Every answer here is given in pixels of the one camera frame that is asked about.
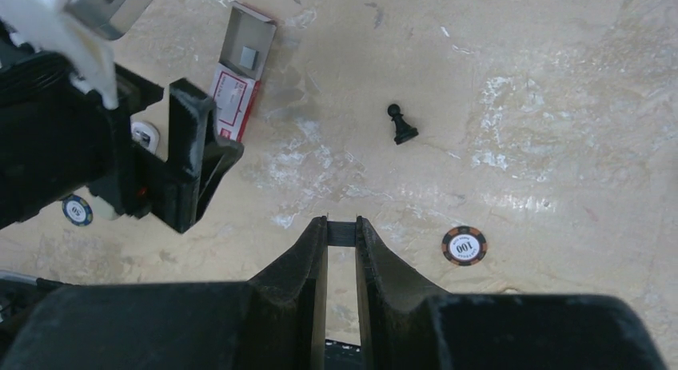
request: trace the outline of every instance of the poker chip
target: poker chip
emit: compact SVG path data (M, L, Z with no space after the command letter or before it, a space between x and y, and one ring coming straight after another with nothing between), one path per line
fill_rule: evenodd
M76 226L87 226L92 223L92 208L82 197L72 194L62 201L62 210L68 221Z
M480 230L470 226L456 227L443 237L443 255L455 265L477 264L487 253L487 241Z

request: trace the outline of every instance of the black mount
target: black mount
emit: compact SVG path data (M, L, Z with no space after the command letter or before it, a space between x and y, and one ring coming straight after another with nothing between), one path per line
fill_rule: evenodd
M216 106L185 79L169 85L167 162L133 141L130 117L164 89L116 66L119 106L73 87L70 63L14 47L0 26L0 229L87 185L116 213L153 213L183 233L205 212L243 146L216 135Z
M355 248L359 348L325 340L328 246ZM666 368L616 298L450 293L362 217L314 218L246 282L62 286L27 317L0 368L74 366Z

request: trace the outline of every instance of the open box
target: open box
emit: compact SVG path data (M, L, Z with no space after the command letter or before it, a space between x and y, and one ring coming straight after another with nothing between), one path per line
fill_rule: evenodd
M259 91L276 26L273 19L238 2L221 47L210 93L217 103L217 131L224 138L242 139L254 98Z

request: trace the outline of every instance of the floor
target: floor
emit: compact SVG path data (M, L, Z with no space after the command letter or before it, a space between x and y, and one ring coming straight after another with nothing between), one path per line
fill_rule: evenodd
M230 1L156 0L117 60L207 90ZM0 233L0 269L242 280L312 217L362 215L453 292L618 296L678 367L678 0L238 1L280 26L245 156L204 220L77 228L51 205ZM393 102L420 132L399 146ZM164 110L142 117L166 135ZM461 224L488 239L474 266L441 254ZM329 261L329 337L357 343L353 256Z

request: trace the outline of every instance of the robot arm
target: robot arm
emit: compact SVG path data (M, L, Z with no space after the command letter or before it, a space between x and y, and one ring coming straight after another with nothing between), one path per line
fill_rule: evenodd
M200 220L242 145L213 130L214 103L169 88L169 157L132 140L130 116L163 88L117 66L107 40L152 0L0 0L0 228L87 185L118 214L180 233Z

